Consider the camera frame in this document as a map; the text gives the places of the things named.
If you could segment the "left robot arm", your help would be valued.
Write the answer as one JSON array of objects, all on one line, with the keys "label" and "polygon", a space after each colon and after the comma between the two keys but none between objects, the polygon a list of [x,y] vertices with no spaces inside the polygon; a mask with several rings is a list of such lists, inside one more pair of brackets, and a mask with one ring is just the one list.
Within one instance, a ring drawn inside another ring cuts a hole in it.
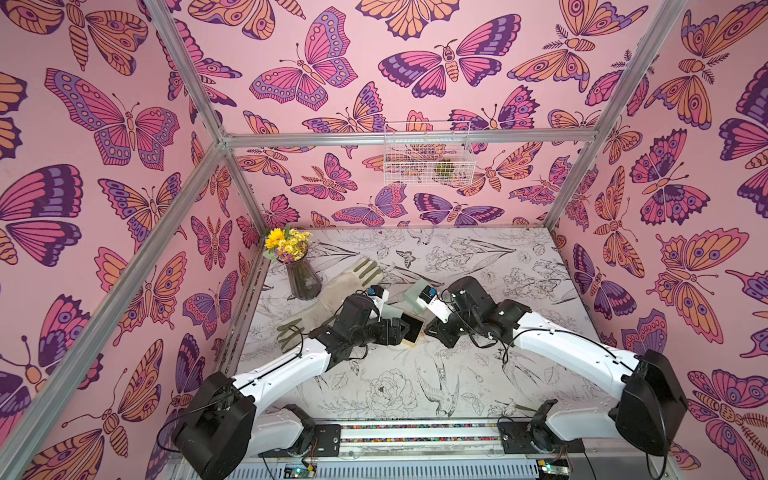
[{"label": "left robot arm", "polygon": [[410,326],[384,316],[387,297],[378,286],[355,292],[279,358],[233,377],[208,376],[173,430],[176,450],[202,479],[227,478],[247,456],[281,451],[305,457],[316,443],[315,420],[294,404],[271,406],[349,360],[357,347],[399,345]]}]

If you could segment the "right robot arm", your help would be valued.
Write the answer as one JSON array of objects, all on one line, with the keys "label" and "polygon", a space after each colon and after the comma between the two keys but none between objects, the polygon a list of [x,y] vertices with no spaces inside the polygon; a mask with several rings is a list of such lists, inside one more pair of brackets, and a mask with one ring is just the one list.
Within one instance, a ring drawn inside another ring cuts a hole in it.
[{"label": "right robot arm", "polygon": [[546,357],[611,397],[608,404],[586,406],[545,401],[526,428],[536,450],[552,452],[576,440],[620,438],[649,456],[669,453],[688,404],[662,353],[609,347],[558,326],[518,301],[496,302],[470,276],[443,291],[419,286],[416,303],[435,317],[426,335],[446,348],[464,335],[484,337],[507,351],[520,349]]}]

